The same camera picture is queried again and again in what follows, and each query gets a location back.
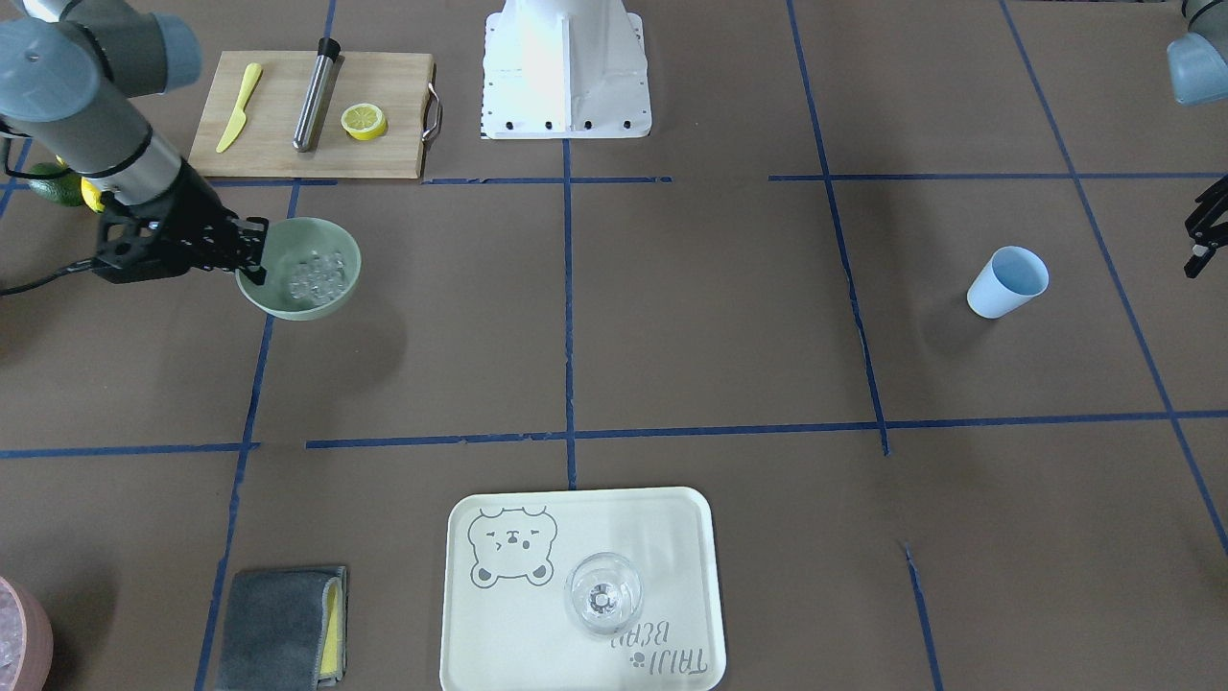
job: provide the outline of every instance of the white tray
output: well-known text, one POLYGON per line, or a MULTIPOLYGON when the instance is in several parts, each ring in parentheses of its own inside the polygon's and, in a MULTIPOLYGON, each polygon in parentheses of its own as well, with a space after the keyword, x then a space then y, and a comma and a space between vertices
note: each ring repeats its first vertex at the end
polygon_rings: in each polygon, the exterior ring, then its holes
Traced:
POLYGON ((699 492, 475 495, 452 509, 446 691, 707 691, 725 665, 712 512, 699 492), (512 531, 515 551, 494 549, 488 534, 512 531), (626 557, 643 583, 639 621, 618 637, 589 633, 569 610, 567 576, 597 552, 626 557))

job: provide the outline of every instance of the wooden cutting board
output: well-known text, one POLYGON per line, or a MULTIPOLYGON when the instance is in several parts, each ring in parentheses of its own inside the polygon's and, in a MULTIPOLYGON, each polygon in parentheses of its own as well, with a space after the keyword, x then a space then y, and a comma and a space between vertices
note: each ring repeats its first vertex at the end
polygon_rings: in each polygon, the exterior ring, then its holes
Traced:
POLYGON ((300 153, 291 140, 314 66, 312 50, 222 53, 188 162, 215 177, 420 177, 426 85, 435 59, 419 53, 343 52, 333 96, 322 107, 327 110, 316 150, 300 153), (260 63, 264 74, 244 108, 243 131, 217 153, 248 63, 260 63), (379 106, 388 118, 388 131, 370 141, 341 129, 341 112, 363 102, 379 106))

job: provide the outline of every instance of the lime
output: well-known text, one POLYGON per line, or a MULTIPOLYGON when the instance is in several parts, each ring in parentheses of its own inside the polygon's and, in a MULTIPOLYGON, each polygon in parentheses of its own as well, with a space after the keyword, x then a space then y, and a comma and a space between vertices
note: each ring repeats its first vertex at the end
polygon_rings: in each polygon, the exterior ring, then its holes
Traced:
MULTIPOLYGON (((43 162, 34 163, 28 172, 34 174, 55 174, 68 168, 59 163, 43 162)), ((55 201, 61 206, 80 206, 85 204, 81 198, 81 176, 69 172, 52 179, 31 179, 29 188, 43 199, 55 201)))

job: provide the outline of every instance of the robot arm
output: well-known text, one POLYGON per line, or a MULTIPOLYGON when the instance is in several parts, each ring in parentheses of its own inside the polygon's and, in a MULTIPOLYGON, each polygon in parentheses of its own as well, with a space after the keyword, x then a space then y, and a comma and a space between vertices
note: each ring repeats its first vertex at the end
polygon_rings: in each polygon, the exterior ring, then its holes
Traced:
POLYGON ((128 101, 192 83, 200 49, 177 17, 123 0, 14 0, 0 23, 0 134, 32 136, 103 190, 91 269, 112 282, 196 266, 264 282, 269 221, 239 218, 128 101))
MULTIPOLYGON (((1168 47, 1168 69, 1173 96, 1183 106, 1197 106, 1228 97, 1228 2, 1224 0, 1181 0, 1181 15, 1189 33, 1168 47)), ((1228 222, 1217 223, 1228 211, 1228 177, 1208 187, 1196 199, 1199 206, 1185 230, 1194 241, 1185 275, 1195 277, 1211 261, 1216 249, 1228 243, 1228 222)))

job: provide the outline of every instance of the green bowl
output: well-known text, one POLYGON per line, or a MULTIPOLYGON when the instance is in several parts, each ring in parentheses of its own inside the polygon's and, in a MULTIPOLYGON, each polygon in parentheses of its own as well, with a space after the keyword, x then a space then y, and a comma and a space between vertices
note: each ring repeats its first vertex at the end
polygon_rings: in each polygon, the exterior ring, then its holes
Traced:
POLYGON ((324 218, 286 218, 269 226, 264 241, 264 258, 260 263, 268 270, 264 285, 257 285, 242 271, 235 271, 243 296, 278 318, 308 320, 328 315, 349 301, 354 286, 359 282, 362 252, 359 250, 359 243, 354 237, 335 222, 324 218), (349 281, 345 291, 336 299, 318 307, 309 299, 291 297, 287 282, 295 266, 314 254, 328 255, 333 252, 340 252, 345 261, 345 277, 349 281))

